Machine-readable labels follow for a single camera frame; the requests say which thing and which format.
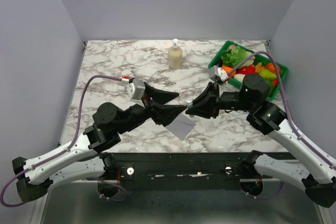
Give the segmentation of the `green white glue stick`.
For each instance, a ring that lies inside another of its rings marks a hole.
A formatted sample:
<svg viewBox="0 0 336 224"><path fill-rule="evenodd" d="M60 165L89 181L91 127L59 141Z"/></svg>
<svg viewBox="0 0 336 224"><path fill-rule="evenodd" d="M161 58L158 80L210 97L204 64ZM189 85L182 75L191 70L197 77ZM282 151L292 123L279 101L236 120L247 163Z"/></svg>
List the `green white glue stick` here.
<svg viewBox="0 0 336 224"><path fill-rule="evenodd" d="M193 106L193 100L192 99L186 99L186 105L188 108L191 108Z"/></svg>

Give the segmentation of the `grey envelope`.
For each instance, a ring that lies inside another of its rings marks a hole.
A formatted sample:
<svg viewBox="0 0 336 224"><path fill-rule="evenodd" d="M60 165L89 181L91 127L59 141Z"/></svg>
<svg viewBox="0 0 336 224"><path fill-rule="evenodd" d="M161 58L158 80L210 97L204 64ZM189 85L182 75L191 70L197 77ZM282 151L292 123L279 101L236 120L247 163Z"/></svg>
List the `grey envelope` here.
<svg viewBox="0 0 336 224"><path fill-rule="evenodd" d="M167 125L165 128L174 134L180 140L184 140L189 132L194 128L195 122L180 114L172 123Z"/></svg>

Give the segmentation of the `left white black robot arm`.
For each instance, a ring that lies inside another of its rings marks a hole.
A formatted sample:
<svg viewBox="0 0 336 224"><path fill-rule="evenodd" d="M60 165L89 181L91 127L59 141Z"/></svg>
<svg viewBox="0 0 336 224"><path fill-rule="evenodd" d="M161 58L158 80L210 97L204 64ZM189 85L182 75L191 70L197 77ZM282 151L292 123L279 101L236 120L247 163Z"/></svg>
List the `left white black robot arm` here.
<svg viewBox="0 0 336 224"><path fill-rule="evenodd" d="M17 157L12 161L23 203L44 196L52 186L63 182L112 179L116 166L102 152L120 143L120 134L136 129L148 119L168 126L186 110L185 105L169 104L179 93L158 90L137 79L129 81L128 93L134 102L128 109L105 102L93 114L93 125L82 133L76 131L71 142L32 159Z"/></svg>

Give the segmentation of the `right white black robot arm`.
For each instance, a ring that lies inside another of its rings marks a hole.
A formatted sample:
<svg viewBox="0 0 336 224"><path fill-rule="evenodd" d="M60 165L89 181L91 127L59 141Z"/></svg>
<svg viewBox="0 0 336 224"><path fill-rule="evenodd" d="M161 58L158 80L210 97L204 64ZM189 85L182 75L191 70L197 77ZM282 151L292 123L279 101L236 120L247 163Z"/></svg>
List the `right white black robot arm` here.
<svg viewBox="0 0 336 224"><path fill-rule="evenodd" d="M314 203L331 207L335 203L335 159L298 130L288 113L266 100L269 90L259 74L246 75L238 92L223 92L209 82L196 99L187 101L186 114L210 119L220 110L248 112L249 124L283 146L300 166L251 151L241 163L242 173L249 178L260 174L282 180L303 190Z"/></svg>

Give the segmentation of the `orange toy fruit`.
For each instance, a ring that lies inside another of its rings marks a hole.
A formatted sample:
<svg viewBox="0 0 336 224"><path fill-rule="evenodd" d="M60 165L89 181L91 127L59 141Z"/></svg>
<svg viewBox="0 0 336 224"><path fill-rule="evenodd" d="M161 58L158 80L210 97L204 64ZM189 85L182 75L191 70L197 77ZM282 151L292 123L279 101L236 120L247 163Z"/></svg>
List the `orange toy fruit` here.
<svg viewBox="0 0 336 224"><path fill-rule="evenodd" d="M225 65L222 66L222 69L225 70L227 73L230 73L230 72L232 72L232 70L233 70L232 67L225 66ZM229 77L230 77L230 78L233 78L235 74L236 74L236 71L233 71L233 72L229 75Z"/></svg>

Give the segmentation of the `white toy radish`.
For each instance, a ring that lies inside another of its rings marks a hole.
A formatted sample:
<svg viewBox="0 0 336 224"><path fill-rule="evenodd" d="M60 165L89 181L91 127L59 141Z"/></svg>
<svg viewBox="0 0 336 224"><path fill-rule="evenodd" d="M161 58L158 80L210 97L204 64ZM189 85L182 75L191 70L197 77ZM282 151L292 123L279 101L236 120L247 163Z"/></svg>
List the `white toy radish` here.
<svg viewBox="0 0 336 224"><path fill-rule="evenodd" d="M237 73L237 74L234 75L234 79L239 81L239 82L242 82L244 77L245 77L245 75L241 74L241 73Z"/></svg>

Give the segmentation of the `dark toy eggplant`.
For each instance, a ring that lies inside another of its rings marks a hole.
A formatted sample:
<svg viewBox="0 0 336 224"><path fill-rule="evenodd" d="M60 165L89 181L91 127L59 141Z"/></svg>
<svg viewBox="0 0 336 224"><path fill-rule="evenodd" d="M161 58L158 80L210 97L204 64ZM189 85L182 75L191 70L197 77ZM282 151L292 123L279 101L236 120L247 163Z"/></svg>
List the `dark toy eggplant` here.
<svg viewBox="0 0 336 224"><path fill-rule="evenodd" d="M217 61L217 62L215 63L215 65L216 65L217 67L221 68L221 67L223 66L223 62L222 62L222 60Z"/></svg>

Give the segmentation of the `green plastic basket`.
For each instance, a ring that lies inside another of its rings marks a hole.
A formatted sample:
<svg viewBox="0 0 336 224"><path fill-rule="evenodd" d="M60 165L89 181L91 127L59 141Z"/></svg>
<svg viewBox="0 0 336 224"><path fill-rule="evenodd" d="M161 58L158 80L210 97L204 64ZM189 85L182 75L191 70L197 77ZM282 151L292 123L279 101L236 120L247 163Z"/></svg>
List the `green plastic basket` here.
<svg viewBox="0 0 336 224"><path fill-rule="evenodd" d="M229 70L231 71L231 69L229 68L234 68L238 63L240 63L242 60L247 58L247 56L249 56L252 53L254 53L252 50L247 49L242 45L239 45L233 41L227 41L224 43L224 45L216 54L216 56L211 60L211 62L208 65L208 68L210 69L214 65L218 67L225 66L224 67L225 69L224 68L223 69L229 72ZM262 69L267 69L273 74L276 74L275 68L274 67L271 68L271 64L272 62L268 57L262 55L255 55L254 57L246 61L246 63L242 65L241 68L238 68L236 72L233 73L233 76L235 74L246 75L248 73L252 73L251 72L252 67L257 68L256 73L259 73L259 71L261 71ZM278 66L281 80L284 81L289 72L289 69L288 67L280 63L276 64ZM270 89L267 100L272 101L275 99L278 91L280 90L280 85L278 83L278 80L269 80L269 81L272 82L273 87L271 87ZM242 78L239 79L238 77L237 78L231 77L228 80L228 83L233 85L235 88L240 88L242 86Z"/></svg>

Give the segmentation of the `red toy pepper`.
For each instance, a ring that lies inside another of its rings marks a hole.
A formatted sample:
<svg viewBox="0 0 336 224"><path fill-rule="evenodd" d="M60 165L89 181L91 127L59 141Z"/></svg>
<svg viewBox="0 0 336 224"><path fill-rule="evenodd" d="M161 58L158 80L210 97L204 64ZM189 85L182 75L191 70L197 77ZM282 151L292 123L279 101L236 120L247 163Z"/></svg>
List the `red toy pepper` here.
<svg viewBox="0 0 336 224"><path fill-rule="evenodd" d="M236 71L236 73L237 73L237 74L244 74L244 75L252 74L252 73L255 73L255 67L252 67L252 66L245 66L245 67L239 68L239 69Z"/></svg>

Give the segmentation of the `green toy lettuce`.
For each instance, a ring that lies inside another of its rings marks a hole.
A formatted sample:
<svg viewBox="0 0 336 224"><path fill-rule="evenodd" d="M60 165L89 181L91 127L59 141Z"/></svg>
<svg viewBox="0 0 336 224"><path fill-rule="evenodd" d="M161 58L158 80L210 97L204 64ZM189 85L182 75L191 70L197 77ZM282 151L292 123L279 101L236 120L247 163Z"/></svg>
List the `green toy lettuce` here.
<svg viewBox="0 0 336 224"><path fill-rule="evenodd" d="M241 61L245 60L252 53L243 49L241 46L230 45L227 50L221 53L223 65L235 68Z"/></svg>

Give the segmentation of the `beige soap pump bottle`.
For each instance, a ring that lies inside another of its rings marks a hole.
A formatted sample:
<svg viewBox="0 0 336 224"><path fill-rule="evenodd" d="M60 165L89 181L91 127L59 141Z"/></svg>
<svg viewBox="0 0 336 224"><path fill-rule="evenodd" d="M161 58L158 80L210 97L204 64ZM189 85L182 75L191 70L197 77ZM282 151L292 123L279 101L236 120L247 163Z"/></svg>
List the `beige soap pump bottle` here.
<svg viewBox="0 0 336 224"><path fill-rule="evenodd" d="M177 38L174 38L172 42L173 45L168 50L168 65L172 69L177 69L182 63L183 51Z"/></svg>

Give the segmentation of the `yellow toy pepper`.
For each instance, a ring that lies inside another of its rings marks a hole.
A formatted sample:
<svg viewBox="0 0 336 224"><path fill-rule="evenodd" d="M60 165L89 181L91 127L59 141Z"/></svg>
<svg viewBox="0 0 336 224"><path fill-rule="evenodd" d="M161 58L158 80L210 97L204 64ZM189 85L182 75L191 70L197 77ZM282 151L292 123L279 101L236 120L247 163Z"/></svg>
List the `yellow toy pepper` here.
<svg viewBox="0 0 336 224"><path fill-rule="evenodd" d="M255 65L255 73L260 73L261 70L263 70L265 66L262 62L259 62Z"/></svg>

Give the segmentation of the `green toy pear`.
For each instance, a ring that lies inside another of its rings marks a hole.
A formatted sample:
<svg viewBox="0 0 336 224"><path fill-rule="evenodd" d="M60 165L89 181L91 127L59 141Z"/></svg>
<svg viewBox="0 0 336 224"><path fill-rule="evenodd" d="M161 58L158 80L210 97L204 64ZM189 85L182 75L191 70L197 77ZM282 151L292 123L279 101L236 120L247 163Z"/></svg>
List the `green toy pear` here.
<svg viewBox="0 0 336 224"><path fill-rule="evenodd" d="M270 80L270 81L277 79L277 75L267 69L261 69L259 71L259 75L262 76L264 79Z"/></svg>

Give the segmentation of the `green toy leaf vegetable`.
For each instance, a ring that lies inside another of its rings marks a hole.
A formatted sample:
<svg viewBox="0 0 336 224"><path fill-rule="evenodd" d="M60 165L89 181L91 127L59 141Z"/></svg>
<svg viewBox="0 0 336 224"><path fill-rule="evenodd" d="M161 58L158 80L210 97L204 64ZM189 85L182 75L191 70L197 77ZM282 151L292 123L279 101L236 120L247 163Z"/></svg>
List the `green toy leaf vegetable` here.
<svg viewBox="0 0 336 224"><path fill-rule="evenodd" d="M274 92L274 88L275 88L274 82L272 80L268 80L268 79L265 79L265 82L270 86L268 96L271 97L273 92Z"/></svg>

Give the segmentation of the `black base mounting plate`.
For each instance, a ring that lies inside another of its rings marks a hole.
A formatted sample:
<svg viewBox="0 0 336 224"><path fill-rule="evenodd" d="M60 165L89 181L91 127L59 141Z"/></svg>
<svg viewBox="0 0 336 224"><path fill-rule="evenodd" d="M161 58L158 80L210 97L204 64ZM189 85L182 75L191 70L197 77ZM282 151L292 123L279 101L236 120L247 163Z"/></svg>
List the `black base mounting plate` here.
<svg viewBox="0 0 336 224"><path fill-rule="evenodd" d="M128 191L240 190L240 181L260 181L251 153L104 153L103 180Z"/></svg>

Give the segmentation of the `orange toy tomato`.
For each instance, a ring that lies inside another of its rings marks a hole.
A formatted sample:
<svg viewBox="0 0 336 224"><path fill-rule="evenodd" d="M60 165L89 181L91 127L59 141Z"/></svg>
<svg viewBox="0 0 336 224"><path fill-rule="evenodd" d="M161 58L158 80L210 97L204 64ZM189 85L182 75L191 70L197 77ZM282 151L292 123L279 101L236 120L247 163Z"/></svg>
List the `orange toy tomato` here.
<svg viewBox="0 0 336 224"><path fill-rule="evenodd" d="M276 74L277 72L281 73L281 68L279 65L277 64L273 64L272 62L266 64L265 69L267 69L268 71Z"/></svg>

